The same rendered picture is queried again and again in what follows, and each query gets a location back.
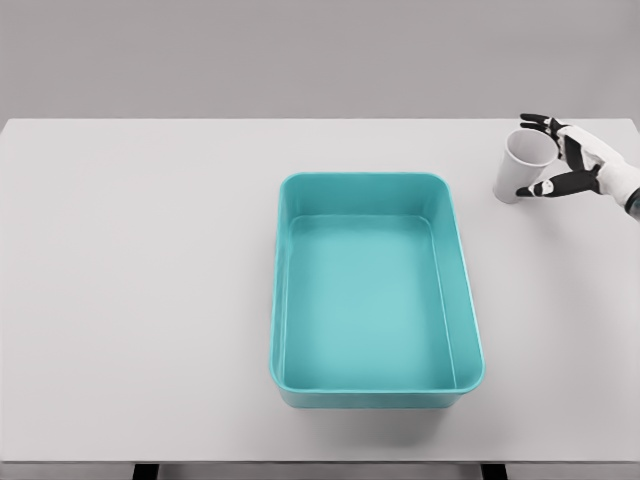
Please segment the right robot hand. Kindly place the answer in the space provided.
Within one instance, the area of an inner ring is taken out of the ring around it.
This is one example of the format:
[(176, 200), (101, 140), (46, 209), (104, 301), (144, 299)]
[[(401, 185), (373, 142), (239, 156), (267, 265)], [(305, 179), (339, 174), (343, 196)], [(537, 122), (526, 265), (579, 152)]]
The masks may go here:
[(554, 117), (522, 113), (520, 119), (521, 127), (545, 133), (556, 143), (558, 159), (569, 170), (518, 189), (518, 197), (557, 198), (592, 191), (616, 202), (618, 168), (626, 163), (621, 154), (581, 127), (564, 124)]

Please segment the white paper cup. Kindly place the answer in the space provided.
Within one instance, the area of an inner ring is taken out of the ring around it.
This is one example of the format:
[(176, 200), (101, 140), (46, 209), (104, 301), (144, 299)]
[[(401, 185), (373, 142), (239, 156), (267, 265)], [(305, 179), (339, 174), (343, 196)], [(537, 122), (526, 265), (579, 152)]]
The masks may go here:
[(494, 196), (505, 204), (518, 202), (516, 191), (534, 184), (558, 153), (556, 143), (538, 130), (519, 129), (510, 133), (494, 181)]

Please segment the teal plastic basket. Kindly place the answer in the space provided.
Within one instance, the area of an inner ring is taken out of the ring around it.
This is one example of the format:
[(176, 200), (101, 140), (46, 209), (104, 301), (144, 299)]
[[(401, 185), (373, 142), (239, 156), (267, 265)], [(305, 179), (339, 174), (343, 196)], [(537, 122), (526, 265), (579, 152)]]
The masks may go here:
[(486, 363), (448, 183), (304, 172), (279, 191), (271, 377), (298, 409), (439, 409)]

